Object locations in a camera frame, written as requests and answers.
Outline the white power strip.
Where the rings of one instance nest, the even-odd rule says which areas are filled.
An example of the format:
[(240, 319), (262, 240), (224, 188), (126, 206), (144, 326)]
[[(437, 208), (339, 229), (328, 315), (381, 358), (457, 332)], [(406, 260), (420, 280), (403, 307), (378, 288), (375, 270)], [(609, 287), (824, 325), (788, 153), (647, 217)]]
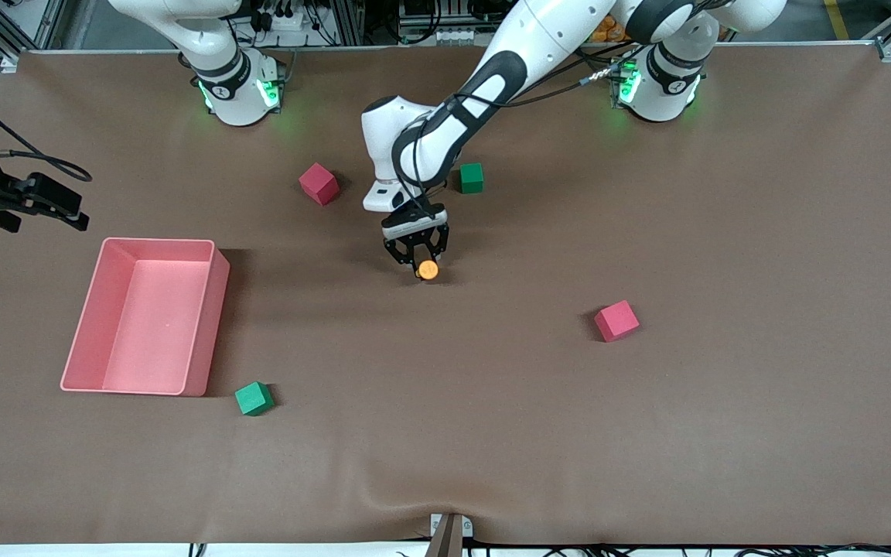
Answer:
[(251, 10), (251, 28), (255, 32), (322, 29), (322, 20), (317, 11), (307, 6), (304, 0), (248, 0), (248, 6)]

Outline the pink plastic tray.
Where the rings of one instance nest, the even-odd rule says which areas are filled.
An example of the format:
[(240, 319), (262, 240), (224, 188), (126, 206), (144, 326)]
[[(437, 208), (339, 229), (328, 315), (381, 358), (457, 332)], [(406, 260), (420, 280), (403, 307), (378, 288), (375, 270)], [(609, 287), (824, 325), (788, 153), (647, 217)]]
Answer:
[(229, 274), (211, 240), (107, 237), (60, 388), (204, 395)]

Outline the white terminal block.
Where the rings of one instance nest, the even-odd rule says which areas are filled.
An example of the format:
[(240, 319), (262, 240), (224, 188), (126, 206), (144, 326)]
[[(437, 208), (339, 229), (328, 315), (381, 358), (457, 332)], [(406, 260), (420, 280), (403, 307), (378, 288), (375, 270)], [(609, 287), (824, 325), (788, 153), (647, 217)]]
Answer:
[(436, 46), (487, 46), (495, 34), (491, 27), (445, 27), (435, 32)]

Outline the aluminium frame post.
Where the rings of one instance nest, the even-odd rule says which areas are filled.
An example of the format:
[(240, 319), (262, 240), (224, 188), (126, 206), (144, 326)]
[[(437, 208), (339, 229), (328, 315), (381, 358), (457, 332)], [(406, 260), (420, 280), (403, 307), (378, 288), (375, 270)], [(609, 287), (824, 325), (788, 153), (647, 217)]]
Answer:
[(336, 24), (337, 45), (364, 46), (367, 0), (328, 0)]

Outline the orange snack bags pile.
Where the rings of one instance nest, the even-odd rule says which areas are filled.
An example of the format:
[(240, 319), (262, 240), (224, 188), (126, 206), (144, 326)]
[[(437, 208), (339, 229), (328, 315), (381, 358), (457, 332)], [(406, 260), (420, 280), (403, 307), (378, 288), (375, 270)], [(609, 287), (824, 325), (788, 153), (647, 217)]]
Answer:
[(607, 14), (598, 24), (597, 28), (588, 36), (585, 43), (630, 43), (632, 38), (626, 31), (626, 26)]

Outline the pink foam cube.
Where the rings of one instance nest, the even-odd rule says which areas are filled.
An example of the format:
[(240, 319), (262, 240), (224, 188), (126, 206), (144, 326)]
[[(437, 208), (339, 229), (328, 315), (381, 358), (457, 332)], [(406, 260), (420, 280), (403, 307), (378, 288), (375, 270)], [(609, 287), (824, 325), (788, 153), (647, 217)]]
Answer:
[(304, 193), (321, 206), (333, 202), (342, 190), (335, 174), (317, 162), (301, 174), (299, 184)]
[(594, 322), (601, 340), (607, 343), (625, 337), (640, 327), (639, 318), (634, 314), (628, 300), (621, 300), (601, 308), (595, 314)]

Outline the metal table clamp bracket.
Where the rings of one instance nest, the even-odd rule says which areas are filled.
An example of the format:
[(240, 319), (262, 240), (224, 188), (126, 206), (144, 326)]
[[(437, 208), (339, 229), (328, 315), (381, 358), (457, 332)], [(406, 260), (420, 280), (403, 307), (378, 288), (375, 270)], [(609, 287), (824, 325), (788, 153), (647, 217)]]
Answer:
[(464, 542), (473, 539), (473, 521), (461, 514), (432, 514), (425, 557), (467, 557)]

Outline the brown table cover mat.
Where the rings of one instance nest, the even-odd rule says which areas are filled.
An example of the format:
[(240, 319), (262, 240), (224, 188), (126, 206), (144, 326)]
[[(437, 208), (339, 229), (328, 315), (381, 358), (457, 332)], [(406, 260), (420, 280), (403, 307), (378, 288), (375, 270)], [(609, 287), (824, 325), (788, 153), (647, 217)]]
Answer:
[[(671, 123), (604, 86), (504, 110), (463, 150), (483, 193), (436, 194), (420, 283), (361, 206), (360, 114), (479, 58), (302, 53), (247, 129), (173, 54), (0, 76), (0, 117), (94, 176), (88, 232), (0, 231), (0, 543), (364, 542), (457, 511), (497, 544), (891, 545), (891, 63), (722, 46)], [(230, 262), (207, 395), (60, 388), (106, 237)], [(621, 300), (640, 327), (603, 342)]]

